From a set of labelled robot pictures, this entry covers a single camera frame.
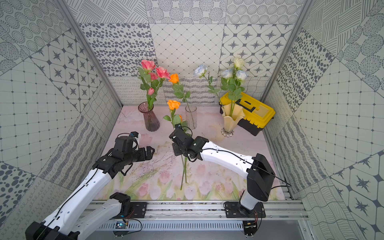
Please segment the orange tulip flower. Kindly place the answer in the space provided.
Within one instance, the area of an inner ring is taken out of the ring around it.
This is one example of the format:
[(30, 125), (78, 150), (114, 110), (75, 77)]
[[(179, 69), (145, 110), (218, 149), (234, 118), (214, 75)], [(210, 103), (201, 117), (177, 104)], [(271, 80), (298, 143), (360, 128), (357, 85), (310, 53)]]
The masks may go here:
[(184, 157), (183, 172), (184, 172), (184, 181), (185, 181), (185, 183), (187, 183), (187, 161), (188, 161), (188, 158)]

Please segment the pink tulip flower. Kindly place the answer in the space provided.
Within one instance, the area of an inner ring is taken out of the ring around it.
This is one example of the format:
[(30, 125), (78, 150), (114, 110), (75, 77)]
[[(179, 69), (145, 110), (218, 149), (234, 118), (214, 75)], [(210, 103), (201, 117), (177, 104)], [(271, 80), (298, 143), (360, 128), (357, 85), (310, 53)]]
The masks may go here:
[(156, 98), (156, 97), (154, 97), (154, 94), (155, 94), (155, 89), (149, 88), (148, 92), (147, 92), (147, 102), (148, 102), (148, 110), (149, 111), (153, 109), (154, 101)]

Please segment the orange rose large stem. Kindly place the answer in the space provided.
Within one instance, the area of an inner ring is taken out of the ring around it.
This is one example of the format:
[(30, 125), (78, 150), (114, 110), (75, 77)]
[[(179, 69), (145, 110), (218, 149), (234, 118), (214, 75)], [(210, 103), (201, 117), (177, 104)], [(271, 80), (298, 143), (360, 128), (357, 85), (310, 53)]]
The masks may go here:
[(187, 110), (191, 112), (191, 108), (189, 105), (188, 99), (191, 96), (190, 91), (185, 91), (184, 86), (180, 83), (180, 79), (178, 74), (170, 75), (169, 82), (173, 84), (172, 89), (174, 90), (174, 94), (178, 99), (181, 99), (183, 103), (187, 104)]

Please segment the pink rose stem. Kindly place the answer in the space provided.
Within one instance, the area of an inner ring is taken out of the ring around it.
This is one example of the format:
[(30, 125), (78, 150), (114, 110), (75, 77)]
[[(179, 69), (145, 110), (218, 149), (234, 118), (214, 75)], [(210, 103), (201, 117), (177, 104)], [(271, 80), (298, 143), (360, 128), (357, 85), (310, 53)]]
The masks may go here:
[(155, 89), (154, 97), (156, 97), (158, 92), (158, 86), (159, 86), (158, 76), (155, 73), (150, 73), (150, 76), (151, 76), (151, 88)]
[(159, 89), (163, 86), (164, 81), (170, 79), (170, 73), (168, 72), (167, 69), (158, 67), (156, 68), (155, 74), (158, 76), (158, 80), (159, 80), (159, 86), (158, 86), (158, 91), (159, 91)]

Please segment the blue white rose stem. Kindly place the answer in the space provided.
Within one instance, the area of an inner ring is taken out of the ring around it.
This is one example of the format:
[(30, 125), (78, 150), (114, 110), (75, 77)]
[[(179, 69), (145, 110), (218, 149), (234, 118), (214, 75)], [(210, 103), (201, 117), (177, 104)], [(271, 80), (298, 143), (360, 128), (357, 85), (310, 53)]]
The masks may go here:
[(234, 69), (228, 69), (222, 72), (222, 86), (221, 89), (223, 91), (228, 91), (228, 99), (231, 100), (230, 104), (230, 114), (229, 116), (232, 117), (234, 107), (235, 107), (235, 101), (236, 101), (236, 96), (235, 96), (235, 90), (237, 86), (235, 83), (235, 78), (234, 78)]

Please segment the pink rosebud flower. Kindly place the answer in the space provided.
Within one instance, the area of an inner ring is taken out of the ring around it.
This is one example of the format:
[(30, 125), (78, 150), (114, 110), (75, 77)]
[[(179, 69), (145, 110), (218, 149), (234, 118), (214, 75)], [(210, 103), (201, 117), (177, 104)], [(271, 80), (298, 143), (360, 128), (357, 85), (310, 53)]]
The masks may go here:
[(150, 73), (154, 73), (155, 62), (142, 60), (141, 67), (139, 68), (139, 79), (142, 81), (140, 89), (148, 92), (148, 89), (151, 87), (151, 76)]

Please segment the cream white rose stem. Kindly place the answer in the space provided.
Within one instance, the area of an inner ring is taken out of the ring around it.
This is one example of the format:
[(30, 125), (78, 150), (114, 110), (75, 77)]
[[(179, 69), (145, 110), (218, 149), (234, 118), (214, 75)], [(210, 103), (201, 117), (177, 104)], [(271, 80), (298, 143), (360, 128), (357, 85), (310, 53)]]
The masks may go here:
[(244, 66), (244, 60), (241, 58), (234, 58), (233, 74), (230, 78), (230, 92), (228, 97), (231, 99), (231, 111), (230, 116), (233, 115), (235, 102), (241, 98), (241, 92), (244, 90), (241, 87), (242, 82), (247, 77), (247, 74), (242, 70)]

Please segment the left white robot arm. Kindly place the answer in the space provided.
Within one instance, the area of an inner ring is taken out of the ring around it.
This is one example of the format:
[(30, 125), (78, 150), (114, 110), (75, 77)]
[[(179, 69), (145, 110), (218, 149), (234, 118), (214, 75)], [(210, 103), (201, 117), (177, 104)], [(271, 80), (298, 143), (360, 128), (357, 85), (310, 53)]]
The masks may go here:
[(76, 190), (42, 222), (32, 222), (26, 229), (28, 240), (85, 240), (110, 219), (127, 224), (131, 217), (144, 218), (146, 202), (132, 203), (124, 193), (113, 193), (91, 214), (81, 218), (94, 197), (118, 174), (126, 176), (136, 162), (153, 158), (155, 149), (139, 146), (140, 134), (131, 132), (117, 137), (115, 146), (101, 156)]

